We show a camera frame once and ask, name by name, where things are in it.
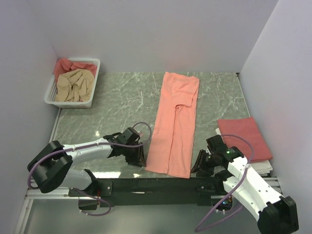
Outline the black base beam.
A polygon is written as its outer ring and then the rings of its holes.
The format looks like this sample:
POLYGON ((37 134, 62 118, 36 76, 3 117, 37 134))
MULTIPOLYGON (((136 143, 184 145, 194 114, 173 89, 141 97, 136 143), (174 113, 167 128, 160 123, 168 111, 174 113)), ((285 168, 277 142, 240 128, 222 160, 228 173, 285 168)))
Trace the black base beam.
POLYGON ((99 178, 87 194, 114 206, 196 204, 211 206, 227 194, 214 177, 99 178))

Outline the beige crumpled t shirt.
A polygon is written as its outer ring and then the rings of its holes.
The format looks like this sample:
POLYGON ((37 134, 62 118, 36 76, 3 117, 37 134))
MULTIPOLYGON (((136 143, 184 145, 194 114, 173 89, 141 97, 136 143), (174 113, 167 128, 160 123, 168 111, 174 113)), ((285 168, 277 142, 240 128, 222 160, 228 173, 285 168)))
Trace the beige crumpled t shirt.
POLYGON ((95 77, 91 71, 77 69, 59 75, 57 80, 57 102, 86 102, 90 99, 95 77))

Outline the salmon pink t shirt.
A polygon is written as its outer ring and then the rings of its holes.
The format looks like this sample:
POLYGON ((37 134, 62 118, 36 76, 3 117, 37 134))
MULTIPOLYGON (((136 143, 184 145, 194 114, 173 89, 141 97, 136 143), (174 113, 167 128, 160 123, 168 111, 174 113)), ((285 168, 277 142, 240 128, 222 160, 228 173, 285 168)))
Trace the salmon pink t shirt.
POLYGON ((146 170, 190 178, 199 79, 166 72, 146 170))

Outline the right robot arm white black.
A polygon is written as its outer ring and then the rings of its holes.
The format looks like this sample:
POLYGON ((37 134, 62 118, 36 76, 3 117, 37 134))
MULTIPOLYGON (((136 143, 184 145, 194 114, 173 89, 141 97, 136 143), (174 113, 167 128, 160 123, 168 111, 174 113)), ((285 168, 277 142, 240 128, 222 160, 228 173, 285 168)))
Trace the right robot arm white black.
POLYGON ((223 136, 208 138, 207 150, 201 150, 193 172, 204 168, 214 169, 216 166, 224 170, 215 174, 214 190, 221 195, 220 199, 200 221, 202 224, 213 212, 220 211, 225 200, 233 197, 240 203, 233 214, 246 208, 257 221, 262 234, 292 234, 299 229, 296 202, 284 197, 269 185, 251 166, 237 147, 228 147, 223 136))

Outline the folded white t shirt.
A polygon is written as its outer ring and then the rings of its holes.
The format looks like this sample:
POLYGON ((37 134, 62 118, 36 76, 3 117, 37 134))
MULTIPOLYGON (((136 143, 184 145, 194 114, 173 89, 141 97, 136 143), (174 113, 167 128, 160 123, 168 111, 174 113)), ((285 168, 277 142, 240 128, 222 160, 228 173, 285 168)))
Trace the folded white t shirt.
MULTIPOLYGON (((259 174, 268 174, 273 170, 269 162, 273 155, 259 131, 253 133, 248 130, 234 131, 232 132, 232 135, 237 135, 251 144, 254 150, 251 165, 259 174)), ((247 159, 252 155, 252 151, 248 144, 236 137, 225 136, 223 137, 223 141, 228 147, 237 147, 247 159)))

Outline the folded dark red t shirt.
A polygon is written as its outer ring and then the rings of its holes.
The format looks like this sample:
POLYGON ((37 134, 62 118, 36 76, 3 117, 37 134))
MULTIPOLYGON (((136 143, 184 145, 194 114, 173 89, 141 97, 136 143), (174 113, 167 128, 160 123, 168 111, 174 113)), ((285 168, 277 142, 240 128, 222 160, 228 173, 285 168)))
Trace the folded dark red t shirt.
POLYGON ((228 147, 237 147, 247 158, 254 156, 251 162, 261 162, 272 159, 273 155, 266 144, 253 117, 241 119, 219 119, 218 128, 223 135, 223 141, 228 147))

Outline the dusty red crumpled t shirt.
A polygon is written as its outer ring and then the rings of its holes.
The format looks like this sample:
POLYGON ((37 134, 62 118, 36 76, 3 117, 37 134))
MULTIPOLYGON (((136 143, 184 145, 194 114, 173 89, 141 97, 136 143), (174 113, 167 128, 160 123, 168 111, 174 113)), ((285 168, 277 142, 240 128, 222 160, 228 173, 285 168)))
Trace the dusty red crumpled t shirt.
POLYGON ((93 76, 95 76, 97 68, 98 67, 92 63, 70 61, 67 58, 61 58, 56 62, 53 74, 55 76, 55 79, 57 79, 61 74, 65 74, 67 72, 71 72, 77 69, 84 69, 89 70, 93 74, 93 76))

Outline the white plastic basket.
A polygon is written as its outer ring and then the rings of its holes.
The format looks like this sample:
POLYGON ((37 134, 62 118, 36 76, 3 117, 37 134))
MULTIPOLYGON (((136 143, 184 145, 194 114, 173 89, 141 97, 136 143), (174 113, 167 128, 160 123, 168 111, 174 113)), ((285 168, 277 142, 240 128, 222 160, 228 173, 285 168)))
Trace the white plastic basket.
POLYGON ((52 75, 51 81, 49 83, 48 89, 46 91, 44 101, 47 104, 55 105, 59 108, 90 108, 93 101, 93 96, 95 92, 96 82, 98 78, 99 68, 100 68, 100 61, 95 58, 69 58, 70 61, 77 61, 77 62, 84 62, 84 63, 92 63, 97 66, 97 71, 94 81, 94 87, 91 93, 91 97, 86 102, 57 102, 55 101, 55 97, 57 94, 57 80, 55 79, 54 74, 52 75))

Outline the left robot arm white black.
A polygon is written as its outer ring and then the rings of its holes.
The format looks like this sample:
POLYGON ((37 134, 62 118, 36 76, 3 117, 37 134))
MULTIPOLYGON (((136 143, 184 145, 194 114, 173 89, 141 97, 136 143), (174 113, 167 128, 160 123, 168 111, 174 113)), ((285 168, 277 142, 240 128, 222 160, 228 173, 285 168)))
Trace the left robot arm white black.
POLYGON ((146 165, 140 142, 140 133, 133 127, 124 132, 105 135, 95 141, 66 145, 55 140, 27 165, 29 179, 33 179, 43 194, 60 186, 74 187, 85 195, 94 195, 98 189, 97 178, 84 169, 78 171, 73 166, 79 163, 116 156, 124 156, 129 165, 146 165))

